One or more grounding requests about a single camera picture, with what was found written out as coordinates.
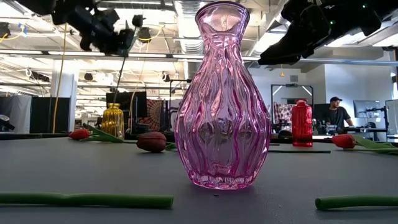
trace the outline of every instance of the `pink glass vase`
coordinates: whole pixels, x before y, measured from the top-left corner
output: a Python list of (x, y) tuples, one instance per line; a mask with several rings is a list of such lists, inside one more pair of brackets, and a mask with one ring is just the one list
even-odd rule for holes
[(214, 2), (196, 21), (205, 57), (177, 113), (178, 153), (194, 184), (242, 189), (258, 175), (271, 137), (266, 106), (241, 58), (249, 13), (234, 2)]

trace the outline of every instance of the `man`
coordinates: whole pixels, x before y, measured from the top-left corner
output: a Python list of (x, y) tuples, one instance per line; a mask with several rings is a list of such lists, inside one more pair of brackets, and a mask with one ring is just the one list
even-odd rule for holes
[(340, 101), (343, 100), (337, 96), (332, 97), (330, 99), (329, 111), (327, 111), (325, 115), (326, 124), (337, 125), (338, 130), (342, 130), (344, 128), (344, 121), (346, 121), (348, 125), (354, 126), (354, 123), (346, 109), (340, 106)]

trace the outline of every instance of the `desk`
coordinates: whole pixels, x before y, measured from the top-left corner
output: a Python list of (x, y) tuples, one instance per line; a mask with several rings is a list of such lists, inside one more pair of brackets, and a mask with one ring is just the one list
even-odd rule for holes
[(175, 196), (172, 210), (0, 207), (4, 224), (398, 223), (398, 209), (321, 212), (314, 205), (316, 197), (332, 195), (398, 196), (395, 156), (315, 142), (314, 149), (332, 153), (270, 153), (253, 186), (219, 191), (191, 184), (177, 152), (67, 138), (0, 143), (0, 191)]

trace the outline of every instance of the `ceiling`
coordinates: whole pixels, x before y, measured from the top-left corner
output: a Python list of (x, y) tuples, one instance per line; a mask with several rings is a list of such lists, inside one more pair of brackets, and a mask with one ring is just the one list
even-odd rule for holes
[[(212, 2), (209, 0), (202, 1), (201, 6)], [(241, 43), (241, 51), (243, 55), (250, 52), (266, 32), (264, 24), (267, 15), (275, 14), (280, 8), (280, 4), (286, 0), (240, 0), (236, 1), (247, 7), (250, 12), (250, 21)], [(123, 29), (127, 21), (132, 26), (132, 17), (136, 14), (142, 14), (146, 20), (144, 27), (148, 27), (153, 38), (149, 44), (143, 44), (137, 41), (131, 50), (131, 53), (157, 53), (157, 54), (183, 54), (182, 44), (185, 41), (180, 35), (181, 29), (189, 29), (178, 25), (178, 15), (173, 10), (156, 9), (160, 5), (159, 0), (153, 1), (130, 1), (130, 0), (105, 0), (100, 7), (107, 7), (110, 4), (117, 5), (116, 11), (120, 16), (120, 20), (115, 24), (116, 30)], [(166, 0), (167, 7), (176, 6), (174, 2)], [(62, 51), (64, 45), (64, 26), (55, 26), (52, 24), (50, 16), (38, 16), (21, 7), (16, 2), (0, 1), (0, 22), (10, 23), (11, 38), (18, 37), (13, 40), (4, 40), (0, 42), (0, 49), (16, 49), (16, 50), (39, 50), (39, 51)], [(80, 36), (77, 30), (68, 27), (66, 30), (65, 48), (66, 51), (81, 51), (79, 43)], [(331, 48), (322, 47), (318, 49), (312, 57), (354, 57), (376, 59), (377, 55), (382, 53), (380, 48), (356, 47), (355, 49), (347, 48)], [(79, 85), (104, 85), (98, 81), (87, 81), (85, 73), (93, 73), (98, 75), (108, 74), (112, 76), (112, 82), (115, 84), (118, 79), (118, 70), (121, 68), (122, 60), (115, 58), (102, 57), (76, 57), (73, 59), (80, 68)], [(162, 80), (162, 74), (168, 74), (172, 79), (185, 79), (187, 63), (181, 60), (144, 60), (143, 58), (130, 59), (126, 62), (121, 79), (121, 85), (126, 91), (132, 91), (135, 88), (140, 89), (145, 86), (152, 87), (147, 94), (152, 98), (166, 98), (169, 95), (168, 88), (170, 83)], [(303, 68), (302, 63), (291, 66), (292, 68)], [(29, 70), (49, 77), (51, 80), (53, 69), (53, 58), (42, 57), (40, 55), (0, 55), (0, 82), (3, 83), (39, 83), (45, 86), (0, 86), (0, 92), (5, 91), (14, 93), (28, 93), (31, 95), (49, 95), (49, 82), (34, 80), (29, 76)], [(181, 98), (187, 89), (184, 82), (175, 82), (173, 86), (178, 89), (173, 94), (174, 98)], [(77, 105), (86, 105), (86, 109), (92, 106), (104, 105), (101, 99), (109, 88), (79, 88)]]

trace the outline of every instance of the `yellow glass vase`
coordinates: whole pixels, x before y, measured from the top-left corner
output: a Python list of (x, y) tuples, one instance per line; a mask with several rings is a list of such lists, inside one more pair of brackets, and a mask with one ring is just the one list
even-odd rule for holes
[(102, 131), (124, 140), (123, 111), (119, 103), (108, 103), (109, 109), (104, 111)]

